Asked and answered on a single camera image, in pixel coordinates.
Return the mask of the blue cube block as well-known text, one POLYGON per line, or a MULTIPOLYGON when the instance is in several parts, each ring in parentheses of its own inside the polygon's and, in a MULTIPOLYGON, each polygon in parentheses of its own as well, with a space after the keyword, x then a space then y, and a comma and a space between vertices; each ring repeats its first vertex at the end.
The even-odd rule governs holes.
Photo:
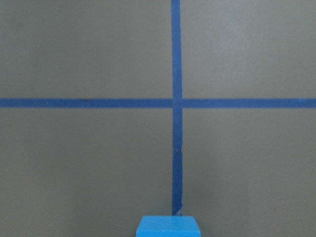
POLYGON ((200 237, 193 216, 143 216, 136 237, 200 237))

